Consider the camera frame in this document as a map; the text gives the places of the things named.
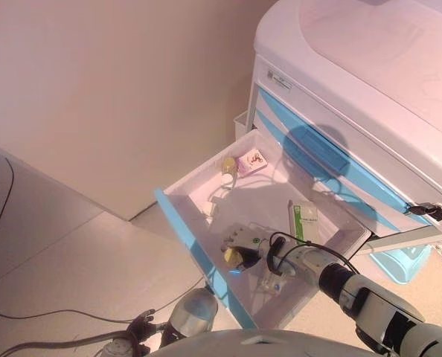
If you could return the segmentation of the dark robot left hand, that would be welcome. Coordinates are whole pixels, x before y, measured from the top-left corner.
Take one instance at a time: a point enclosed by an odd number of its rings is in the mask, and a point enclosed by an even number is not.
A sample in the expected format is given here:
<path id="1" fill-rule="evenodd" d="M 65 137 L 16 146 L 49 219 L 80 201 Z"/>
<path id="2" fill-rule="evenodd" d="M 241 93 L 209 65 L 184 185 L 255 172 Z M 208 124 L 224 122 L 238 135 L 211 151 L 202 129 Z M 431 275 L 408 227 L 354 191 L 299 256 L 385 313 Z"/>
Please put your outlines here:
<path id="1" fill-rule="evenodd" d="M 126 331 L 131 338 L 133 347 L 132 356 L 145 356 L 150 352 L 150 348 L 143 345 L 148 338 L 158 332 L 162 332 L 167 327 L 167 322 L 160 324 L 153 323 L 154 309 L 148 309 L 137 316 L 127 327 Z"/>

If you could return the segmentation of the dark robot right hand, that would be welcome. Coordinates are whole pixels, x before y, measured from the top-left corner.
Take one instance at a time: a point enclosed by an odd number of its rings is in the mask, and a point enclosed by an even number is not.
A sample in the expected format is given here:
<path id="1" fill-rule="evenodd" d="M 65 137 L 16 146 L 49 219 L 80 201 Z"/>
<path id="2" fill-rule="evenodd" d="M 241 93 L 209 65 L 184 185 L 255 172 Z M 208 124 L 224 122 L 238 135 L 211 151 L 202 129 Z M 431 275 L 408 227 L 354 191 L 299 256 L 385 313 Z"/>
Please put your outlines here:
<path id="1" fill-rule="evenodd" d="M 245 271 L 256 266 L 260 261 L 267 263 L 268 253 L 274 243 L 274 237 L 280 231 L 262 229 L 260 226 L 249 227 L 240 223 L 225 228 L 220 237 L 220 250 L 229 271 Z"/>

